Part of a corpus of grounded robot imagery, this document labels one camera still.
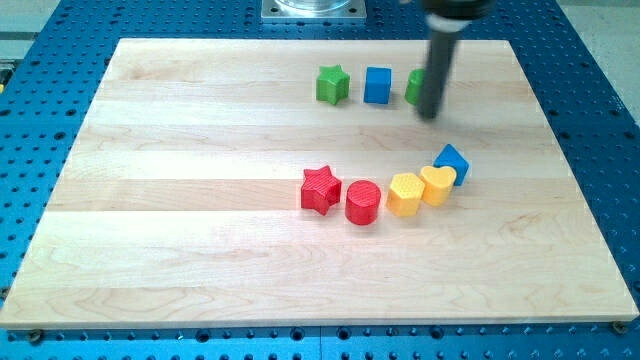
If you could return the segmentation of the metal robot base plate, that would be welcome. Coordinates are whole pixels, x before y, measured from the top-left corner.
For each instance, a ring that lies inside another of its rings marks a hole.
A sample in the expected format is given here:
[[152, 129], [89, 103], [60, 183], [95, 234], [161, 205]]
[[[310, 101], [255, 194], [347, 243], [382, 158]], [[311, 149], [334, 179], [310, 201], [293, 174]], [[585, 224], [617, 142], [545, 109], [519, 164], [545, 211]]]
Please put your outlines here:
[[364, 21], [365, 0], [261, 0], [264, 22]]

